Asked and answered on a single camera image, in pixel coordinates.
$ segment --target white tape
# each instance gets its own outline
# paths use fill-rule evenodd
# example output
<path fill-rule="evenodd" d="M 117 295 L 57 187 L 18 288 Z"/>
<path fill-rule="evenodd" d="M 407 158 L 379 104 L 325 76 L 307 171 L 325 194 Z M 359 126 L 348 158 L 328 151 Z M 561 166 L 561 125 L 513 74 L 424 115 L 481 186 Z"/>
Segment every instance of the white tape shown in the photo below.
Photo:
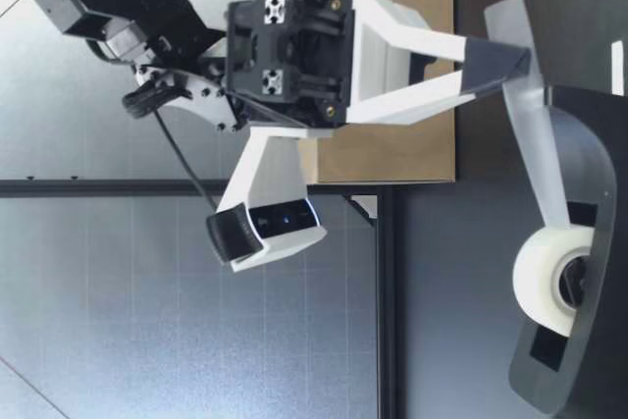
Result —
<path fill-rule="evenodd" d="M 593 228 L 584 226 L 543 228 L 526 241 L 514 264 L 512 283 L 521 309 L 533 321 L 567 338 L 576 310 L 560 295 L 560 276 L 569 262 L 591 253 L 593 234 Z"/>

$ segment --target black cable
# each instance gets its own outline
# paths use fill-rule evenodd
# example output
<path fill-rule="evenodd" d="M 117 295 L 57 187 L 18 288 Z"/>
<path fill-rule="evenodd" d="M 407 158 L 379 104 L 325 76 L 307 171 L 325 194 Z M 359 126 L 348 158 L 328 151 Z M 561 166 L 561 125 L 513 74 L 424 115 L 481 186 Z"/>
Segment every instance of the black cable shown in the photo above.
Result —
<path fill-rule="evenodd" d="M 65 419 L 71 419 L 71 417 L 66 414 L 57 404 L 55 404 L 51 399 L 48 398 L 41 390 L 39 390 L 33 383 L 31 383 L 27 377 L 22 375 L 17 368 L 15 368 L 11 363 L 9 363 L 5 358 L 0 356 L 0 363 L 2 363 L 5 367 L 7 367 L 16 377 L 22 380 L 31 390 L 33 390 L 39 397 L 41 397 L 46 403 L 52 407 L 55 411 L 57 411 L 62 417 Z"/>
<path fill-rule="evenodd" d="M 279 112 L 276 112 L 275 110 L 273 110 L 270 107 L 267 107 L 263 103 L 260 103 L 257 100 L 253 100 L 252 98 L 248 98 L 245 95 L 242 95 L 237 92 L 228 92 L 228 91 L 225 91 L 225 94 L 229 95 L 230 97 L 241 100 L 244 103 L 247 103 L 248 105 L 253 107 L 255 110 L 257 110 L 260 114 L 264 115 L 266 118 L 268 118 L 269 120 L 272 120 L 273 122 L 284 124 L 284 125 L 289 125 L 291 127 L 308 128 L 304 123 L 300 122 L 299 120 L 293 117 L 289 117 L 287 115 L 283 115 Z"/>
<path fill-rule="evenodd" d="M 200 182 L 200 179 L 198 178 L 198 176 L 194 173 L 192 168 L 187 163 L 185 156 L 183 156 L 181 149 L 179 148 L 179 146 L 177 145 L 177 142 L 175 141 L 170 131 L 168 130 L 168 127 L 166 126 L 166 123 L 164 123 L 164 120 L 159 114 L 159 112 L 155 111 L 154 115 L 155 115 L 155 118 L 157 119 L 157 123 L 159 123 L 161 130 L 164 132 L 164 136 L 166 136 L 166 139 L 168 139 L 168 142 L 170 143 L 171 147 L 175 151 L 175 154 L 177 154 L 177 157 L 179 158 L 179 162 L 181 162 L 181 165 L 183 166 L 183 169 L 187 173 L 187 176 L 193 183 L 198 193 L 203 198 L 205 198 L 205 200 L 207 200 L 207 203 L 209 204 L 210 208 L 215 213 L 218 210 L 216 202 L 212 199 L 211 196 L 207 194 L 207 192 L 205 191 L 205 188 L 203 188 L 203 184 Z"/>

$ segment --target translucent plastic piece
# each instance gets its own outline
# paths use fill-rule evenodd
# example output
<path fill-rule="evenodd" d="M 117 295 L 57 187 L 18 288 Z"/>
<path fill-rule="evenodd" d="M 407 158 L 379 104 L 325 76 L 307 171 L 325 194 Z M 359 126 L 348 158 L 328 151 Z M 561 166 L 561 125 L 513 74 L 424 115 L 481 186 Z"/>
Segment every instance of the translucent plastic piece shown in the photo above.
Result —
<path fill-rule="evenodd" d="M 503 95 L 519 149 L 537 197 L 545 225 L 569 228 L 569 214 L 558 151 L 545 104 L 545 83 L 523 0 L 504 0 L 485 12 L 492 41 L 530 48 L 530 73 L 509 80 Z"/>

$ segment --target black metal bar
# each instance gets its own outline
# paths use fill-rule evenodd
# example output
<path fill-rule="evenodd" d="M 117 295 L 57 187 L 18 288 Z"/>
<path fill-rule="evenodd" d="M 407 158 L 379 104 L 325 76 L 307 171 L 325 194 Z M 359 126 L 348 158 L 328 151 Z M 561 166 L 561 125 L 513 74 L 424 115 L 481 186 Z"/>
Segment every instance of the black metal bar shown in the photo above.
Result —
<path fill-rule="evenodd" d="M 202 181 L 209 194 L 222 194 L 227 181 Z M 311 185 L 313 195 L 373 194 L 366 185 Z M 126 196 L 195 196 L 197 191 L 189 181 L 168 180 L 64 180 L 64 181 L 0 181 L 0 198 L 77 198 Z"/>
<path fill-rule="evenodd" d="M 397 418 L 395 191 L 381 187 L 377 220 L 379 419 Z"/>

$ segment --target cable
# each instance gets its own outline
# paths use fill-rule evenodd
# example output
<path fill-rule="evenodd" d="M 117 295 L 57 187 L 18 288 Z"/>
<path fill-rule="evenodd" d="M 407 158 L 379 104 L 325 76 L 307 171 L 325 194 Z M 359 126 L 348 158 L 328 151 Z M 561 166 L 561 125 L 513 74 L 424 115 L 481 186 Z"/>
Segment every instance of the cable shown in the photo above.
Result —
<path fill-rule="evenodd" d="M 89 50 L 94 54 L 94 56 L 96 56 L 99 60 L 107 64 L 112 64 L 114 66 L 132 66 L 133 64 L 130 61 L 121 61 L 120 59 L 114 59 L 114 58 L 108 57 L 103 52 L 102 48 L 98 44 L 98 41 L 95 41 L 93 39 L 87 39 L 85 43 L 87 43 Z"/>
<path fill-rule="evenodd" d="M 39 397 L 41 397 L 46 403 L 57 411 L 64 419 L 71 419 L 57 404 L 48 398 L 41 390 L 39 390 L 33 383 L 31 383 L 27 377 L 22 375 L 13 365 L 11 365 L 6 359 L 0 356 L 0 363 L 7 367 L 16 377 L 22 380 L 31 390 L 33 390 Z"/>
<path fill-rule="evenodd" d="M 164 136 L 166 136 L 166 139 L 168 139 L 168 142 L 170 143 L 171 147 L 175 151 L 175 154 L 177 154 L 177 158 L 179 159 L 179 162 L 181 162 L 181 165 L 183 169 L 185 170 L 185 172 L 187 173 L 187 176 L 189 177 L 191 182 L 194 184 L 194 187 L 196 188 L 198 193 L 203 198 L 205 198 L 205 200 L 207 200 L 207 203 L 209 204 L 210 208 L 215 213 L 218 210 L 216 202 L 212 199 L 211 196 L 207 194 L 207 192 L 205 191 L 205 188 L 203 188 L 203 184 L 200 182 L 200 179 L 198 178 L 198 176 L 194 173 L 192 168 L 187 163 L 185 156 L 183 156 L 181 149 L 179 148 L 179 146 L 177 145 L 177 142 L 175 141 L 170 131 L 168 130 L 168 127 L 166 126 L 166 123 L 164 123 L 164 120 L 161 117 L 160 113 L 158 111 L 155 111 L 154 115 L 155 115 L 155 118 L 157 119 L 157 123 L 159 123 L 161 130 L 164 132 Z"/>
<path fill-rule="evenodd" d="M 229 95 L 230 97 L 241 100 L 242 102 L 247 103 L 248 105 L 253 107 L 255 110 L 257 110 L 259 113 L 264 115 L 266 118 L 272 120 L 273 122 L 283 123 L 284 125 L 290 125 L 291 127 L 297 126 L 299 128 L 308 128 L 305 124 L 303 124 L 299 120 L 296 120 L 295 118 L 276 112 L 272 108 L 267 107 L 266 105 L 258 102 L 257 100 L 248 98 L 245 95 L 242 95 L 237 92 L 229 92 L 229 91 L 225 91 L 225 94 Z"/>
<path fill-rule="evenodd" d="M 9 12 L 11 12 L 11 10 L 20 3 L 21 0 L 16 0 L 14 3 L 12 3 L 9 7 L 7 7 L 6 9 L 4 9 L 4 11 L 2 11 L 2 13 L 0 14 L 0 19 L 2 19 L 5 15 L 7 15 Z"/>

